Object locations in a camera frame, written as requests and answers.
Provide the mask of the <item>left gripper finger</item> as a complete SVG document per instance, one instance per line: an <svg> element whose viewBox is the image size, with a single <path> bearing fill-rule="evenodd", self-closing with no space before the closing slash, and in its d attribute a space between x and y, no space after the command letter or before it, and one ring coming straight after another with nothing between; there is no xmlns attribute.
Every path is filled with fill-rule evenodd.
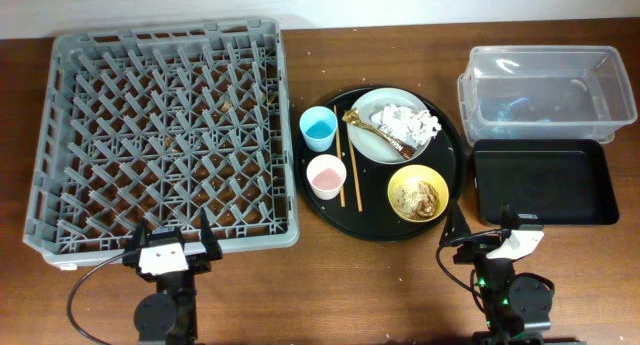
<svg viewBox="0 0 640 345"><path fill-rule="evenodd" d="M205 208L200 209L200 239L209 259L222 259L223 252L214 235Z"/></svg>
<svg viewBox="0 0 640 345"><path fill-rule="evenodd" d="M146 247L147 243L147 220L142 218L136 226L131 240L127 243L127 252L134 254L138 250Z"/></svg>

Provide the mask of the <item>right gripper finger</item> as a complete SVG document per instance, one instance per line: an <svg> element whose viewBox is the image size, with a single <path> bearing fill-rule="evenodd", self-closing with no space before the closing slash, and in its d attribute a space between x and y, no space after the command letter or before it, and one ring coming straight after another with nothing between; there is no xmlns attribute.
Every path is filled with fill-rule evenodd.
<svg viewBox="0 0 640 345"><path fill-rule="evenodd" d="M507 230L518 230L520 227L520 217L507 203L500 207L500 227Z"/></svg>
<svg viewBox="0 0 640 345"><path fill-rule="evenodd" d="M450 203L446 210L446 222L439 241L440 246L459 246L470 235L471 230L457 203Z"/></svg>

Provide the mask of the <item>food scraps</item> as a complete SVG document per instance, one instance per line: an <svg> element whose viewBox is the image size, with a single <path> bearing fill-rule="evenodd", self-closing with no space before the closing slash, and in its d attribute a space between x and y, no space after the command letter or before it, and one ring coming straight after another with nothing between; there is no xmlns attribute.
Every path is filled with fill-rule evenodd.
<svg viewBox="0 0 640 345"><path fill-rule="evenodd" d="M402 216L415 221L428 220L438 210L438 194L426 181L404 183L391 194L392 207Z"/></svg>

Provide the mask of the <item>yellow bowl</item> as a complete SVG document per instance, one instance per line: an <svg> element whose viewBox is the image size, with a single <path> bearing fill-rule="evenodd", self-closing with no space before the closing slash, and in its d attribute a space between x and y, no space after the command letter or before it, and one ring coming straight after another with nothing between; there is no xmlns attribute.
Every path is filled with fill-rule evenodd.
<svg viewBox="0 0 640 345"><path fill-rule="evenodd" d="M400 215L391 205L391 194L393 190L395 190L401 184L413 183L417 181L426 181L430 183L435 188L438 194L438 199L439 199L438 210L436 212L436 215L428 220L423 220L423 221L410 220ZM449 189L445 179L437 171L424 165L408 165L396 171L388 183L387 195L388 195L388 200L392 207L392 210L401 219L409 222L413 222L413 223L424 223L424 222L435 220L437 217L439 217L444 213L449 202Z"/></svg>

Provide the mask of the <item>white tissue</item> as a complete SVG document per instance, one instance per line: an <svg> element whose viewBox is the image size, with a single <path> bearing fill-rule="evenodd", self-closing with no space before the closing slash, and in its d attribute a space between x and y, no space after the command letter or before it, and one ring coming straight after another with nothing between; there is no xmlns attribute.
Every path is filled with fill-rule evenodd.
<svg viewBox="0 0 640 345"><path fill-rule="evenodd" d="M385 105L374 112L370 120L383 133L415 146L426 145L442 129L438 118L427 109L416 110L394 104Z"/></svg>

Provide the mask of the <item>grey plate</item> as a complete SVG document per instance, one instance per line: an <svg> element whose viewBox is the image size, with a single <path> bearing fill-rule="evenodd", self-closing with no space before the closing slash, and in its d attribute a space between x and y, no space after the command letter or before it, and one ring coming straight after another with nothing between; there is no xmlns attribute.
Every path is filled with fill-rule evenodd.
<svg viewBox="0 0 640 345"><path fill-rule="evenodd" d="M378 127L370 120L370 116L388 104L411 107L416 110L427 109L433 116L435 116L435 113L432 110L429 110L427 105L416 95L405 90L390 87L374 89L366 92L355 101L350 110L357 109L360 119L363 122L378 129ZM409 161L405 160L389 143L376 134L355 127L351 124L347 125L349 137L351 138L353 146L367 159L384 165L396 165ZM420 155L433 139L424 146L408 144L416 149L414 156L410 160L413 160Z"/></svg>

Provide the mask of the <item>pink cup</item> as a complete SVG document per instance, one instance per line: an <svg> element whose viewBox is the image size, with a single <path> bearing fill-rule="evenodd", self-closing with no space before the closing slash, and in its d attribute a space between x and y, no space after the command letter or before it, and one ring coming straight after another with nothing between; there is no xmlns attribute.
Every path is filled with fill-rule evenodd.
<svg viewBox="0 0 640 345"><path fill-rule="evenodd" d="M346 180L346 167L334 155L318 155L307 165L306 178L316 197L331 200L339 195Z"/></svg>

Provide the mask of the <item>gold spoon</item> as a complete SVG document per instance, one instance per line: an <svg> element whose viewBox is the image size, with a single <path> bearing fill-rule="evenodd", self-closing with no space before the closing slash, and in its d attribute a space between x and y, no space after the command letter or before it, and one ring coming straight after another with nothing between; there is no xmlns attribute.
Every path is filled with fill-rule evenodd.
<svg viewBox="0 0 640 345"><path fill-rule="evenodd" d="M393 136L390 136L384 132L382 132L381 130L373 127L372 125L369 125L365 122L363 122L360 119L359 113L357 109L352 109L352 110L348 110L344 113L344 115L342 116L342 120L344 122L346 122L347 124L351 124L355 127L364 129L366 131L369 131L373 134L376 134L377 136L381 137L382 139L384 139L387 143L389 143L405 160L410 160L415 152L416 149L404 142L402 142L399 139L394 138Z"/></svg>

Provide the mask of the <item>light blue cup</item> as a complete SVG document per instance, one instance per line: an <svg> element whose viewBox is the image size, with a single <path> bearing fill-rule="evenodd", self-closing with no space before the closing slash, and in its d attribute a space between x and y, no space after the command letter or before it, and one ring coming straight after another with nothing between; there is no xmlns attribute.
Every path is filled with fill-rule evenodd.
<svg viewBox="0 0 640 345"><path fill-rule="evenodd" d="M337 131L337 117L324 106L314 106L300 117L299 128L306 145L315 152L328 150Z"/></svg>

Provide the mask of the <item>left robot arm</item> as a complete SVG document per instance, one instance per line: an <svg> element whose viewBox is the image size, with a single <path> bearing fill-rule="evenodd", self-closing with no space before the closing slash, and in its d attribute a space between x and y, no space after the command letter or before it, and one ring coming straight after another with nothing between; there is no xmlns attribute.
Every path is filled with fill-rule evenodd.
<svg viewBox="0 0 640 345"><path fill-rule="evenodd" d="M200 243L204 250L188 255L178 228L150 231L141 220L127 243L123 264L156 285L134 312L140 344L193 344L198 337L195 277L211 270L223 252L200 211Z"/></svg>

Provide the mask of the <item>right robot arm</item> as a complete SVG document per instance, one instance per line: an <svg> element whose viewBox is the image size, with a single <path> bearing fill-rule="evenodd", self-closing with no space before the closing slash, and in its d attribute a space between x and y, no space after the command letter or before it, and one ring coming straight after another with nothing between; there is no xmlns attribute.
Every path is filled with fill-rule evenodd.
<svg viewBox="0 0 640 345"><path fill-rule="evenodd" d="M551 327L550 311L555 285L533 273L518 273L514 263L531 255L544 236L538 224L524 224L504 203L500 208L500 227L473 233L460 207L452 204L436 262L444 274L468 291L485 317L487 329L471 337L474 344L542 344L542 333ZM454 248L453 262L471 265L466 282L453 275L442 263L441 252Z"/></svg>

